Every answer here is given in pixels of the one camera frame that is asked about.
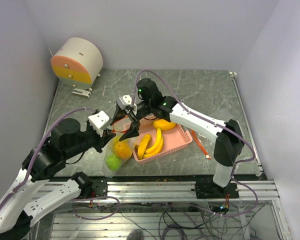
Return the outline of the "clear zip bag red zipper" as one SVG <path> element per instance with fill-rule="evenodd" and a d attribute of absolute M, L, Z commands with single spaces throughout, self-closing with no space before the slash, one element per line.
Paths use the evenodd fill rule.
<path fill-rule="evenodd" d="M 125 116 L 117 120 L 110 129 L 115 134 L 106 145 L 102 173 L 106 178 L 112 178 L 117 171 L 132 157 L 137 137 L 120 140 L 131 125 L 131 120 Z"/>

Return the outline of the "yellow toy mango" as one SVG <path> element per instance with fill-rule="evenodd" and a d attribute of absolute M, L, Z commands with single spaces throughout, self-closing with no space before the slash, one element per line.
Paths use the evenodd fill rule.
<path fill-rule="evenodd" d="M 113 153 L 125 161 L 132 156 L 130 145 L 124 141 L 119 141 L 113 146 Z"/>

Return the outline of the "green round toy fruit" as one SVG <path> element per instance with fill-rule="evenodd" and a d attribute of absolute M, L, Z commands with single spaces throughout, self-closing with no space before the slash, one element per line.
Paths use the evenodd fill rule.
<path fill-rule="evenodd" d="M 115 154 L 111 154 L 107 156 L 105 163 L 109 170 L 115 172 L 121 167 L 122 160 Z"/>

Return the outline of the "pink plastic basket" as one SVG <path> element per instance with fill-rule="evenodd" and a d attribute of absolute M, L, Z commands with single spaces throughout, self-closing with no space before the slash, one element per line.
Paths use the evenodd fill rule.
<path fill-rule="evenodd" d="M 152 137 L 149 146 L 151 146 L 154 143 L 156 139 L 157 129 L 153 127 L 153 122 L 156 120 L 158 119 L 155 119 L 154 116 L 151 116 L 150 119 L 142 119 L 140 121 L 139 136 L 136 139 L 136 145 L 138 145 L 141 142 L 142 138 L 146 134 L 150 134 Z M 177 152 L 181 149 L 184 149 L 193 141 L 190 132 L 188 130 L 183 130 L 180 124 L 176 124 L 176 126 L 170 130 L 162 131 L 162 135 L 164 139 L 164 144 L 160 153 L 152 157 L 138 160 L 136 149 L 134 149 L 132 152 L 134 160 L 139 164 L 145 164 L 147 162 L 153 161 L 156 158 L 161 158 L 166 155 Z"/>

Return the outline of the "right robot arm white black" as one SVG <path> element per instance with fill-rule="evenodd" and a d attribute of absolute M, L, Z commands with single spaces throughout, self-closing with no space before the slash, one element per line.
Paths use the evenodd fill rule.
<path fill-rule="evenodd" d="M 224 122 L 208 117 L 178 102 L 176 97 L 164 96 L 150 78 L 139 80 L 136 83 L 136 90 L 140 102 L 134 104 L 129 95 L 120 97 L 116 102 L 111 126 L 128 117 L 131 121 L 130 127 L 123 134 L 122 139 L 137 137 L 141 119 L 154 115 L 158 119 L 183 125 L 207 137 L 214 142 L 213 157 L 217 165 L 212 183 L 201 190 L 201 193 L 216 198 L 223 197 L 228 192 L 235 160 L 244 147 L 238 122 L 233 119 Z"/>

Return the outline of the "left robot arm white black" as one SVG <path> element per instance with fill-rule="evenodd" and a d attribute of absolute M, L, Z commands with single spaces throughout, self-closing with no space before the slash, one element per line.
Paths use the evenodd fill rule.
<path fill-rule="evenodd" d="M 32 226 L 57 207 L 73 199 L 93 196 L 93 182 L 81 171 L 47 195 L 32 200 L 41 187 L 66 167 L 67 160 L 91 148 L 101 153 L 115 137 L 109 128 L 96 129 L 91 119 L 86 123 L 86 130 L 81 131 L 78 120 L 58 119 L 39 145 L 30 151 L 0 200 L 0 240 L 21 240 Z"/>

